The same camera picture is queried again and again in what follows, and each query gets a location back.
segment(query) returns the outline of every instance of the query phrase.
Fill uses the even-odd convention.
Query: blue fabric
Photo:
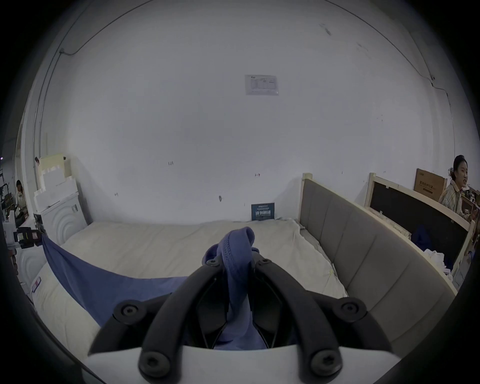
[[[430,236],[427,233],[427,230],[421,224],[417,230],[412,233],[412,242],[419,247],[422,251],[425,251],[426,249],[429,249],[431,251],[434,251],[433,246],[432,246],[432,241],[430,240]]]
[[[187,278],[138,279],[95,267],[64,250],[44,236],[43,249],[53,274],[65,290],[103,326],[115,306],[124,300],[145,301],[175,291]],[[229,309],[227,326],[216,349],[264,349],[265,343],[254,328],[247,297],[248,271],[252,262],[255,235],[245,227],[228,233],[210,247],[202,264],[221,255],[227,272]]]
[[[65,290],[103,326],[124,300],[145,301],[176,290],[187,277],[136,279],[106,271],[79,259],[42,237],[48,264]]]

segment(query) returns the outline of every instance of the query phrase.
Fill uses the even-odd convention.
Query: upholstered headboard
[[[300,223],[350,296],[362,300],[398,356],[433,329],[456,295],[423,252],[387,223],[304,174]]]

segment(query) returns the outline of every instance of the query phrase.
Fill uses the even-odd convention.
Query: woman
[[[478,210],[475,209],[470,215],[462,212],[462,195],[460,191],[467,186],[468,181],[468,164],[462,155],[455,157],[453,168],[450,168],[450,177],[452,181],[443,191],[438,202],[462,216],[466,221],[475,220]]]
[[[20,180],[17,180],[16,201],[20,209],[23,209],[27,206],[27,203],[25,201],[25,196],[24,196],[24,188],[22,187],[22,183],[20,182]]]

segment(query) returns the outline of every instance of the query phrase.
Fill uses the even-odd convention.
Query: white sheet
[[[216,221],[199,225],[141,225],[95,222],[62,245],[100,268],[130,277],[188,276],[201,266],[206,250],[229,231],[249,226],[254,246],[290,273],[304,288],[347,296],[330,263],[300,235],[294,220],[249,223]],[[78,359],[86,357],[99,326],[65,291],[45,264],[32,295],[35,308],[55,337]]]

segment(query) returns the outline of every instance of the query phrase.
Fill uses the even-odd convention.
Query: bed
[[[153,278],[188,276],[202,256],[233,229],[249,226],[254,246],[297,279],[304,288],[336,298],[347,293],[331,263],[300,234],[292,219],[245,222],[217,221],[200,225],[140,225],[94,222],[62,247],[75,256],[120,275]],[[65,291],[45,264],[32,294],[35,308],[55,337],[83,360],[99,326]]]
[[[300,211],[293,219],[218,221],[200,225],[95,222],[62,245],[100,268],[130,277],[187,276],[204,252],[230,230],[250,226],[262,256],[304,288],[362,300],[399,357],[435,327],[456,295],[425,254],[364,207],[302,178]],[[77,358],[84,359],[98,325],[58,283],[48,264],[32,294],[42,321]]]

